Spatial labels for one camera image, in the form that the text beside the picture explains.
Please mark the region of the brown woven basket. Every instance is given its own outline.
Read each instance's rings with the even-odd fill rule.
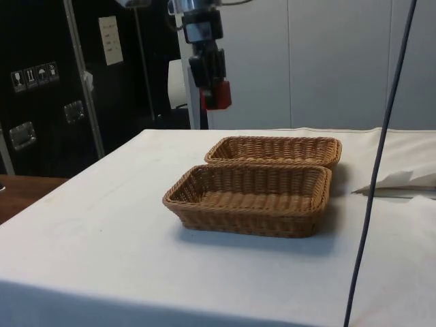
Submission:
[[[326,207],[331,178],[319,166],[197,166],[163,204],[190,229],[308,237]]]
[[[237,136],[221,140],[204,158],[209,164],[313,165],[334,168],[342,144],[335,138]]]

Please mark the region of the wooden surface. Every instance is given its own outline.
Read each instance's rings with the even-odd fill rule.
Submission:
[[[64,178],[0,175],[0,225],[66,182]]]

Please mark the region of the white panel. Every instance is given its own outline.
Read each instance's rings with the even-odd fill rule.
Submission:
[[[209,114],[214,129],[290,128],[287,0],[222,7],[233,105]]]
[[[182,25],[182,18],[180,15],[176,16],[177,26]],[[200,129],[200,107],[198,89],[194,84],[191,69],[189,67],[189,58],[192,56],[192,47],[185,42],[185,35],[183,31],[178,32],[178,47],[182,59],[183,78],[185,79],[186,98],[188,103],[189,123],[191,129]]]
[[[410,0],[394,0],[389,85],[392,85]],[[436,129],[436,1],[419,0],[392,112],[391,127]]]
[[[380,126],[392,0],[290,0],[292,127]]]

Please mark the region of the metal frame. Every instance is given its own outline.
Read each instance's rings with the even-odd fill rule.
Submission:
[[[87,105],[89,120],[91,123],[91,129],[93,131],[95,148],[97,149],[97,155],[99,159],[101,159],[105,155],[102,135],[100,134],[100,128],[98,125],[97,114],[95,112],[93,97],[84,81],[84,73],[86,67],[84,64],[82,46],[80,45],[80,38],[79,38],[79,33],[76,24],[76,17],[74,16],[72,0],[63,0],[63,5],[65,7],[65,14],[67,16],[69,34],[71,35],[71,39],[73,43],[74,56],[76,58],[77,68],[80,74],[80,83],[82,85],[84,100]]]
[[[135,13],[135,23],[136,23],[136,34],[138,35],[138,42],[139,42],[140,53],[141,53],[142,70],[144,71],[145,86],[147,89],[147,96],[149,97],[150,113],[151,113],[151,118],[153,119],[153,121],[155,121],[156,116],[155,116],[155,109],[153,107],[153,99],[151,98],[149,70],[147,69],[147,63],[145,60],[144,42],[142,42],[141,25],[140,25],[140,21],[139,21],[139,17],[138,17],[138,9],[137,8],[134,8],[134,13]]]
[[[6,146],[5,136],[0,124],[0,156],[3,159],[3,163],[8,175],[15,175],[14,165],[12,164],[9,151]]]

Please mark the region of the white paper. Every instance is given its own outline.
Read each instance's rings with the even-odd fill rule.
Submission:
[[[116,17],[101,17],[98,18],[98,21],[100,25],[100,32],[102,34],[106,64],[114,65],[115,63],[123,62],[123,51],[121,50]]]

